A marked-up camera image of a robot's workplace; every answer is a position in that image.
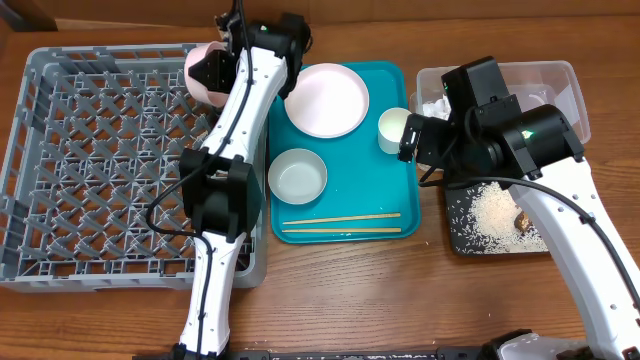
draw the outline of brown food piece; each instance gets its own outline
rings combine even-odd
[[[523,234],[533,227],[533,223],[529,219],[529,215],[524,211],[516,216],[516,220],[513,222],[513,225]]]

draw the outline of pink plate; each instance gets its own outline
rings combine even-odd
[[[284,108],[300,131],[314,137],[335,138],[350,133],[364,120],[369,91],[349,68],[313,65],[300,72]]]

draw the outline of tray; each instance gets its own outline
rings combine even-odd
[[[305,205],[290,205],[271,196],[271,226],[284,242],[316,244],[339,241],[397,239],[411,235],[420,225],[420,198],[415,163],[407,164],[385,154],[378,146],[378,119],[392,107],[407,107],[402,71],[384,61],[347,63],[369,90],[367,116],[357,129],[335,139],[318,139],[298,130],[277,98],[269,111],[269,157],[304,148],[318,154],[327,165],[323,193]],[[400,212],[400,218],[349,221],[286,228],[399,227],[401,233],[301,234],[284,233],[282,222],[335,216]]]
[[[178,180],[182,149],[199,147],[215,121],[184,84],[185,56],[197,45],[41,48],[29,55],[0,176],[0,286],[191,288],[192,240],[153,233],[143,214]],[[256,159],[260,176],[265,157]],[[262,217],[241,250],[236,287],[257,286],[266,275]],[[161,203],[154,220],[189,226],[180,196]]]

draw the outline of wooden table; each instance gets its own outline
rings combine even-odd
[[[567,60],[580,81],[600,195],[640,256],[640,17],[373,23],[313,28],[307,63],[385,59],[408,94],[425,67],[493,55],[501,62]],[[25,60],[42,46],[208,41],[212,29],[12,34],[0,67],[0,148],[7,141]],[[517,328],[584,336],[548,255],[452,254],[443,195],[422,189],[422,224],[404,240],[292,246],[269,236],[269,268],[235,290],[232,348],[277,352],[428,349],[473,345]],[[163,352],[182,331],[189,292],[113,290],[30,295],[0,289],[0,358],[128,359]]]

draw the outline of white tissue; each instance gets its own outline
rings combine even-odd
[[[434,102],[427,102],[422,104],[422,114],[424,116],[435,117],[442,120],[449,119],[451,114],[451,105],[449,105],[449,99],[446,95],[442,95],[442,99]]]

